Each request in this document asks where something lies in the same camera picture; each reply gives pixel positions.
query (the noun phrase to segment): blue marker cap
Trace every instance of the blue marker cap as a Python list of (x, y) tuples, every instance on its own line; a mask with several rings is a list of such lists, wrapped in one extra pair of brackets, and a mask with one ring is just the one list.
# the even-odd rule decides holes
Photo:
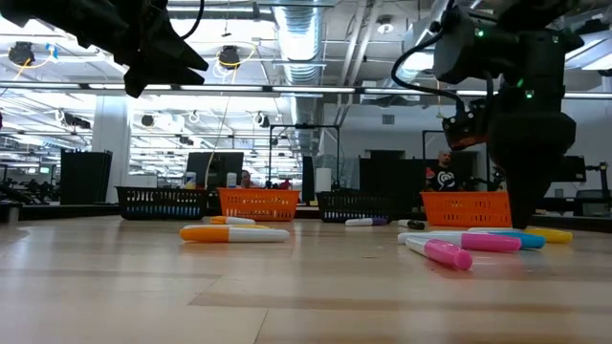
[(512, 231), (493, 231), (490, 234), (511, 236), (520, 239), (520, 249), (543, 248), (546, 244), (546, 238), (540, 235), (533, 235), (521, 232)]

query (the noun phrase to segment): black basket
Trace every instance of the black basket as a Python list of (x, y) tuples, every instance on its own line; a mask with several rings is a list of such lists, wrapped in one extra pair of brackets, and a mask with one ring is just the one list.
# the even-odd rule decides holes
[(117, 186), (125, 220), (202, 220), (207, 209), (205, 190)]
[(325, 223), (344, 223), (346, 220), (381, 218), (388, 222), (398, 213), (397, 199), (355, 192), (317, 193), (318, 213)]

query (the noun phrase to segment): wooden surface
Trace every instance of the wooden surface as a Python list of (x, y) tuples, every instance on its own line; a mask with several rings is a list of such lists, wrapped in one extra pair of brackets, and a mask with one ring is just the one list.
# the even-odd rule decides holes
[(0, 227), (3, 343), (612, 343), (612, 235), (474, 252), (471, 271), (395, 226), (279, 224), (285, 244), (183, 244), (186, 223)]

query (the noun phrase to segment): man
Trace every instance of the man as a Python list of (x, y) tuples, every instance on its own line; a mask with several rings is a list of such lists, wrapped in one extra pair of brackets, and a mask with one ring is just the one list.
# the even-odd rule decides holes
[(251, 180), (251, 173), (247, 170), (242, 170), (242, 180), (240, 186), (243, 188), (257, 187), (257, 184)]
[(428, 191), (458, 191), (459, 182), (450, 170), (450, 153), (438, 153), (438, 164), (426, 170), (426, 190)]

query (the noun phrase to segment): basket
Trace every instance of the basket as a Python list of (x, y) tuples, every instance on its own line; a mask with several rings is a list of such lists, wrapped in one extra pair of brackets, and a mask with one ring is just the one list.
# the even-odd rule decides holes
[(207, 209), (205, 190), (117, 186), (125, 220), (201, 220)]
[(325, 223), (344, 223), (346, 220), (363, 218), (381, 218), (391, 222), (398, 209), (394, 197), (357, 192), (319, 192), (317, 201), (318, 213)]
[(434, 226), (513, 226), (507, 192), (422, 192)]
[(297, 210), (298, 190), (218, 188), (224, 216), (256, 221), (290, 222)]

